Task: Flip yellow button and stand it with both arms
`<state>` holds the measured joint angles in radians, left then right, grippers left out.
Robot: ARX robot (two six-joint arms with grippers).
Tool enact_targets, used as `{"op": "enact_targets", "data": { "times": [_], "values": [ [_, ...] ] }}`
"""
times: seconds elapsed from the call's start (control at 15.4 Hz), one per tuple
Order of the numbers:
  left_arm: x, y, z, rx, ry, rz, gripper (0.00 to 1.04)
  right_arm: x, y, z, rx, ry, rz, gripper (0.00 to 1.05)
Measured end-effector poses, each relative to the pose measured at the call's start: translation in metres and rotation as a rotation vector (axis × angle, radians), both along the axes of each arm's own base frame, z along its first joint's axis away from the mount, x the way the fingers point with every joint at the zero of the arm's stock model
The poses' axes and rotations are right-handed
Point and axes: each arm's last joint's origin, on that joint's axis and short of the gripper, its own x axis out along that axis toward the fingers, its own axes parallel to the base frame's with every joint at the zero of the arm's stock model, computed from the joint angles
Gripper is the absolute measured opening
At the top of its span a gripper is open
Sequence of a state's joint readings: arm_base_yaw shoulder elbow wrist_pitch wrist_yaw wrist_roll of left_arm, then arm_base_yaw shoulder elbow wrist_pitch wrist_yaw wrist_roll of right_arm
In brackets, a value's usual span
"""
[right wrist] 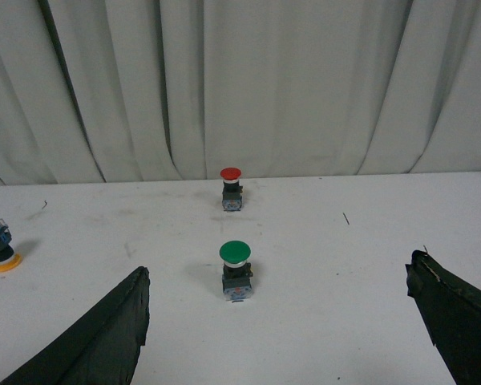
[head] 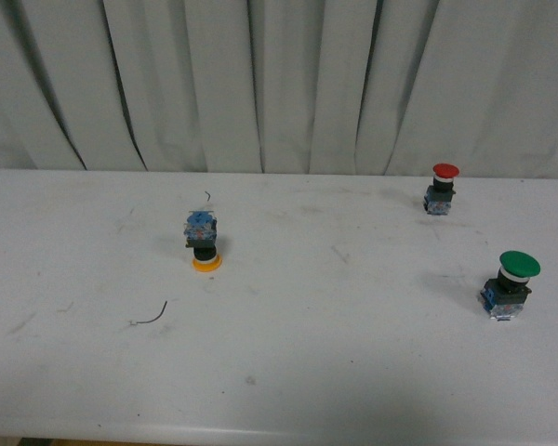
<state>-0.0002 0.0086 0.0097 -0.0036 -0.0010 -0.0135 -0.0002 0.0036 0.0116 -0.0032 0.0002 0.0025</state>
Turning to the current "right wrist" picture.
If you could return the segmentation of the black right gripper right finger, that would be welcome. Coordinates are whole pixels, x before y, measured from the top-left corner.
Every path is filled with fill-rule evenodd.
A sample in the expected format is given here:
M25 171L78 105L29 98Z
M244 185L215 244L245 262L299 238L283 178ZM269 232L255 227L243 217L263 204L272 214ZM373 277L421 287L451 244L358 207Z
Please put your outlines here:
M414 299L433 345L457 384L481 384L481 290L415 250L406 267Z

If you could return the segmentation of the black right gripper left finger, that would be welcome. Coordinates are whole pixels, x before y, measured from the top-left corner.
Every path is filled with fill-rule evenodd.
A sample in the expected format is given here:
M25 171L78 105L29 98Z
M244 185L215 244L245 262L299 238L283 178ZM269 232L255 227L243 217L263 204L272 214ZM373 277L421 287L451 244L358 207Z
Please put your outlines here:
M140 266L2 384L129 384L146 343L149 270Z

